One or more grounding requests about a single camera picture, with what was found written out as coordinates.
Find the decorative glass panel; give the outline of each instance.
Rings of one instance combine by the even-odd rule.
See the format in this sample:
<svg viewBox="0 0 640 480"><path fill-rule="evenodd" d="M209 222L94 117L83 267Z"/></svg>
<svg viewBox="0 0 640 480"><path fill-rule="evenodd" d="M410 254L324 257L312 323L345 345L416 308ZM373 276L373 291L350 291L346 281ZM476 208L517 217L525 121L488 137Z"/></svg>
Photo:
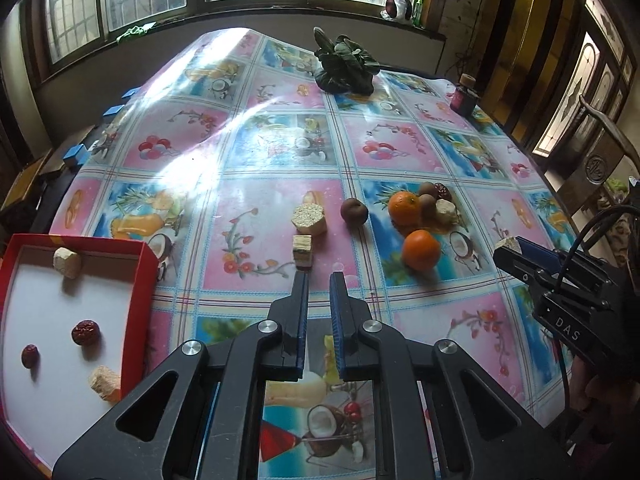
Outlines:
<svg viewBox="0 0 640 480"><path fill-rule="evenodd" d="M631 78L631 72L633 71L634 67L633 65L631 65L631 58L629 56L626 56L625 59L625 64L622 67L622 75L625 77L625 82L627 84L629 84L629 79Z"/></svg>
<svg viewBox="0 0 640 480"><path fill-rule="evenodd" d="M607 42L609 43L613 54L616 56L618 63L620 63L622 61L622 51L625 49L625 46L622 43L622 38L620 38L618 30L613 24L613 20L607 12L607 9L604 8L604 5L600 0L587 0L586 6L593 16L593 19L596 20L598 27L600 27L600 30L604 34L604 37L607 38Z"/></svg>
<svg viewBox="0 0 640 480"><path fill-rule="evenodd" d="M558 140L564 135L564 132L574 118L578 104L580 104L578 96L586 92L586 89L589 87L599 57L600 50L593 44L591 36L585 34L580 56L578 56L578 62L575 65L574 73L571 76L569 84L564 91L560 105L558 109L556 109L556 113L554 113L536 149L533 150L536 155L548 156L558 143Z"/></svg>
<svg viewBox="0 0 640 480"><path fill-rule="evenodd" d="M602 78L598 83L598 87L596 88L595 94L593 95L590 103L591 106L596 108L596 110L602 110L604 103L607 102L607 97L609 97L609 91L611 90L613 83L613 72L609 68L609 65L605 65L604 70L602 71ZM596 119L591 116L588 116L582 121L574 135L574 140L572 141L574 149L577 151L582 149L583 144L594 127L595 121Z"/></svg>
<svg viewBox="0 0 640 480"><path fill-rule="evenodd" d="M614 97L613 102L609 107L609 111L607 112L609 119L611 119L612 121L616 120L616 115L618 114L618 111L620 110L620 105L622 104L622 98L623 98L622 91L618 90L618 93Z"/></svg>

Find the brown fruit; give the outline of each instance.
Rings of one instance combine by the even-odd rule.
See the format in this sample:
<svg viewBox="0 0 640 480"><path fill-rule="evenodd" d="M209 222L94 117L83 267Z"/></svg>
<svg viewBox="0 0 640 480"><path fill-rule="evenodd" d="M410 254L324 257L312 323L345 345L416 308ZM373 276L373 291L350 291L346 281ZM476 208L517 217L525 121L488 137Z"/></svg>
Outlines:
<svg viewBox="0 0 640 480"><path fill-rule="evenodd" d="M418 200L420 201L422 218L434 218L436 214L436 199L430 194L424 194L420 195Z"/></svg>
<svg viewBox="0 0 640 480"><path fill-rule="evenodd" d="M40 352L38 352L38 347L36 345L25 346L22 350L20 360L22 361L22 366L24 366L25 368L33 368L38 364L38 361L40 360Z"/></svg>
<svg viewBox="0 0 640 480"><path fill-rule="evenodd" d="M71 339L80 346L91 346L100 340L100 327L90 319L81 321L71 331Z"/></svg>
<svg viewBox="0 0 640 480"><path fill-rule="evenodd" d="M436 186L433 182L423 182L418 188L418 195L431 195L434 198L437 198L438 190L436 189Z"/></svg>
<svg viewBox="0 0 640 480"><path fill-rule="evenodd" d="M369 218L369 210L357 198L348 198L340 206L340 216L348 227L360 227Z"/></svg>
<svg viewBox="0 0 640 480"><path fill-rule="evenodd" d="M448 200L449 202L453 202L451 197L451 192L447 189L447 186L442 184L441 182L436 182L434 184L436 191L438 192L437 199Z"/></svg>

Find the orange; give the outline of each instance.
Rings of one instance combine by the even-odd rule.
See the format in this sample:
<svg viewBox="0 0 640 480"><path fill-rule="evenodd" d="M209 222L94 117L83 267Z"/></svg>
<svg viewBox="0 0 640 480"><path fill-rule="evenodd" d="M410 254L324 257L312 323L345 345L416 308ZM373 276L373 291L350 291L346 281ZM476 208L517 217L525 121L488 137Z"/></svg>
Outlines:
<svg viewBox="0 0 640 480"><path fill-rule="evenodd" d="M389 216L398 225L414 225L420 222L420 201L417 195L398 191L389 199Z"/></svg>
<svg viewBox="0 0 640 480"><path fill-rule="evenodd" d="M433 269L440 254L440 242L424 229L409 234L402 244L402 260L414 270Z"/></svg>

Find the plastic tablecloth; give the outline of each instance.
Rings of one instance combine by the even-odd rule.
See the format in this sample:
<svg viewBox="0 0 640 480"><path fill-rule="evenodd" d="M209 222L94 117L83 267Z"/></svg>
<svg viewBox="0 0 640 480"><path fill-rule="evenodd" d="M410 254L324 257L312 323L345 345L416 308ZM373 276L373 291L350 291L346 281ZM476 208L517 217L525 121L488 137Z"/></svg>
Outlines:
<svg viewBox="0 0 640 480"><path fill-rule="evenodd" d="M335 270L375 318L421 342L454 339L548 423L562 409L558 356L531 317L526 286L492 262L509 235L571 245L574 232L545 182L480 108L471 121L450 110L450 82L381 72L370 97L332 96L316 86L317 65L313 53L252 30L202 36L107 127L50 232L136 238L153 249L152 369L187 339L219 342L263 319L292 285L293 209L324 206L329 231L314 246L305 373L268 385L262 478L374 475L370 384L342 383L335 368ZM386 203L424 181L449 188L460 222L430 228L443 254L420 275L400 260L402 236ZM348 197L370 211L354 232L339 213ZM345 411L356 408L362 420L353 424Z"/></svg>

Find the small jar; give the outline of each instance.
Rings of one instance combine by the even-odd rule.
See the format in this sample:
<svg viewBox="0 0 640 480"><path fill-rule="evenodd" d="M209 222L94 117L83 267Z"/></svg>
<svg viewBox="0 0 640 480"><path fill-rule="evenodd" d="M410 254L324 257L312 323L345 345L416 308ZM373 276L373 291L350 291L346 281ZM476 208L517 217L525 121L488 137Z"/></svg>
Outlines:
<svg viewBox="0 0 640 480"><path fill-rule="evenodd" d="M460 76L460 83L456 85L456 91L453 93L449 107L458 115L465 119L471 117L474 108L478 104L478 94L473 90L476 79L463 74Z"/></svg>

